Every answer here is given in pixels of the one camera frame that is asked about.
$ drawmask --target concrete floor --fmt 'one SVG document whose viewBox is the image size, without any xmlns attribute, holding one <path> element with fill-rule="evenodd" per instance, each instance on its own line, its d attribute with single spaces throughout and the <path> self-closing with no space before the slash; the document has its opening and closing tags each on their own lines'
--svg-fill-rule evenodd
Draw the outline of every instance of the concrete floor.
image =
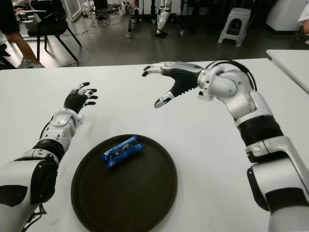
<svg viewBox="0 0 309 232">
<path fill-rule="evenodd" d="M 70 28 L 81 41 L 81 33 L 93 23 L 93 18 L 79 17 L 76 22 L 70 23 Z M 44 51 L 44 42 L 41 41 L 41 63 L 47 68 L 64 66 L 102 66 L 102 65 L 128 65 L 146 64 L 164 60 L 177 61 L 203 61 L 219 58 L 243 59 L 265 58 L 267 49 L 308 49 L 303 42 L 293 42 L 293 35 L 274 35 L 264 27 L 249 28 L 247 36 L 241 47 L 236 47 L 234 41 L 224 40 L 218 43 L 220 30 L 208 35 L 205 25 L 197 25 L 198 33 L 192 35 L 185 32 L 180 36 L 180 28 L 175 22 L 168 22 L 165 31 L 169 33 L 166 39 L 155 38 L 155 25 L 150 21 L 132 24 L 132 38 L 125 37 L 128 17 L 121 20 L 116 17 L 112 22 L 114 26 L 101 25 L 94 31 L 83 34 L 84 48 L 89 54 L 78 46 L 76 41 L 66 32 L 62 35 L 64 43 L 79 59 L 75 63 L 73 58 L 62 47 L 55 37 L 49 37 L 48 52 Z M 22 27 L 22 34 L 27 31 Z M 0 43 L 5 37 L 0 34 Z M 36 39 L 27 40 L 36 53 Z M 8 60 L 15 66 L 22 58 L 15 44 L 9 44 L 7 52 L 11 54 Z"/>
</svg>

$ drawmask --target humanoid robot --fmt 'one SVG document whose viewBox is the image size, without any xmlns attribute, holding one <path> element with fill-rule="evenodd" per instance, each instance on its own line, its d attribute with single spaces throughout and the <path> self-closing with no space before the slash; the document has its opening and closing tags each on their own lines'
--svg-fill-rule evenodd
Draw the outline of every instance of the humanoid robot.
<svg viewBox="0 0 309 232">
<path fill-rule="evenodd" d="M 231 64 L 226 71 L 222 64 Z M 243 65 L 217 61 L 206 68 L 181 62 L 162 62 L 144 69 L 143 76 L 159 73 L 172 77 L 175 84 L 159 98 L 159 108 L 196 87 L 199 98 L 223 102 L 232 115 L 246 144 L 253 165 L 248 180 L 257 204 L 270 211 L 270 232 L 309 231 L 309 173 L 294 148 L 284 136 L 264 98 L 257 92 L 255 80 Z M 38 143 L 21 158 L 0 168 L 0 231 L 25 231 L 42 214 L 42 203 L 55 192 L 59 162 L 82 119 L 83 106 L 95 104 L 96 89 L 73 89 L 64 108 L 54 113 L 42 130 Z"/>
<path fill-rule="evenodd" d="M 155 23 L 155 0 L 152 0 L 151 5 L 151 16 L 152 21 Z M 155 37 L 165 38 L 168 34 L 163 31 L 163 28 L 169 19 L 169 15 L 171 12 L 172 0 L 161 0 L 160 8 L 157 11 L 157 30 L 155 33 Z"/>
</svg>

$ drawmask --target white plastic stool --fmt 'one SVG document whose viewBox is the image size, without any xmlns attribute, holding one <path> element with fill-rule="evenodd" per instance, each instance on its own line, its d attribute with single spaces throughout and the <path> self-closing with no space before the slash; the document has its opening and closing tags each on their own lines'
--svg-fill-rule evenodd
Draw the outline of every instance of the white plastic stool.
<svg viewBox="0 0 309 232">
<path fill-rule="evenodd" d="M 242 42 L 247 33 L 247 27 L 251 15 L 251 10 L 244 8 L 233 8 L 229 14 L 225 27 L 221 32 L 219 43 L 222 43 L 223 39 L 236 40 L 236 46 L 241 46 Z M 239 19 L 241 21 L 241 28 L 238 35 L 227 34 L 229 25 L 234 19 Z"/>
</svg>

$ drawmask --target blue snack package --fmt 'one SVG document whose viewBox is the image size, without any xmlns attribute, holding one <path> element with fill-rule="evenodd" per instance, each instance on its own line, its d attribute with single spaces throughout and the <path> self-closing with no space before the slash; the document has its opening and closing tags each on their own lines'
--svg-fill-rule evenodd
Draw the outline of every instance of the blue snack package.
<svg viewBox="0 0 309 232">
<path fill-rule="evenodd" d="M 129 143 L 133 143 L 133 142 L 137 142 L 137 135 L 132 136 L 131 138 L 125 140 L 124 142 L 122 142 L 121 144 L 114 146 L 112 149 L 104 152 L 103 155 L 101 155 L 101 158 L 105 161 L 108 160 L 108 156 L 111 153 L 114 153 L 115 151 L 119 150 L 120 148 L 122 148 L 124 145 L 129 144 Z"/>
<path fill-rule="evenodd" d="M 145 146 L 143 144 L 140 144 L 137 141 L 137 136 L 134 135 L 128 140 L 122 142 L 121 144 L 104 152 L 104 154 L 101 155 L 101 158 L 104 161 L 107 161 L 106 167 L 109 170 L 118 163 L 121 163 L 122 161 L 126 160 L 136 152 L 143 150 L 144 148 Z"/>
</svg>

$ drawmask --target dark brown tray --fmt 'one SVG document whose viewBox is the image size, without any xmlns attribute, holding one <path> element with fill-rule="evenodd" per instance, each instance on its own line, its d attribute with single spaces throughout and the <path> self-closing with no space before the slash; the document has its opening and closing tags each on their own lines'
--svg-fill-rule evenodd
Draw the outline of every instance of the dark brown tray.
<svg viewBox="0 0 309 232">
<path fill-rule="evenodd" d="M 78 219 L 92 232 L 147 232 L 174 203 L 175 165 L 154 140 L 138 135 L 146 148 L 113 170 L 106 169 L 100 155 L 131 136 L 120 135 L 100 143 L 75 172 L 72 205 Z"/>
</svg>

